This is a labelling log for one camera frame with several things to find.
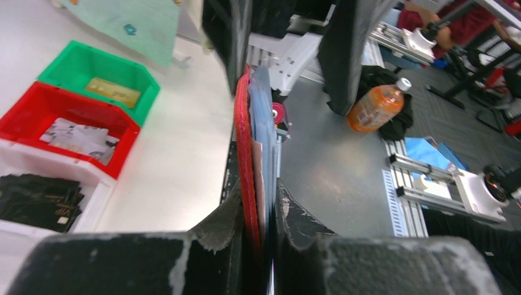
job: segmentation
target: white bottle cap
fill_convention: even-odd
[[[412,84],[406,78],[400,78],[396,81],[396,87],[398,87],[399,90],[406,92],[412,87]]]

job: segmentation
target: red shirt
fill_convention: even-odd
[[[510,6],[514,1],[515,0],[503,0],[503,2],[509,4]],[[467,0],[453,1],[450,4],[447,4],[445,7],[443,7],[442,10],[440,10],[440,12],[437,13],[438,17],[444,17],[449,12],[453,11],[456,7],[462,5],[465,2],[467,2]],[[449,24],[450,38],[456,44],[463,45],[492,25],[495,19],[496,17],[486,9],[481,6],[477,6],[473,10],[467,12],[467,14]],[[416,28],[422,28],[424,26],[425,25],[423,24],[423,21],[421,20],[418,12],[412,12],[404,9],[400,13],[398,18],[398,28],[414,31]],[[439,47],[438,45],[433,47],[433,54],[435,58],[439,58],[445,53],[446,50]]]

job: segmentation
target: light green paper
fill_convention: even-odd
[[[60,1],[92,28],[160,65],[170,64],[180,10],[173,0]]]

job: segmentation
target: bottle of orange drink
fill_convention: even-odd
[[[395,85],[372,88],[347,114],[349,126],[358,132],[378,130],[402,110],[404,93],[410,87],[409,80],[400,78]]]

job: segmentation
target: green bin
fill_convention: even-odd
[[[85,90],[94,77],[141,92],[134,108]],[[122,108],[140,127],[143,126],[160,88],[143,65],[77,41],[71,41],[63,49],[40,74],[38,81],[114,104]]]

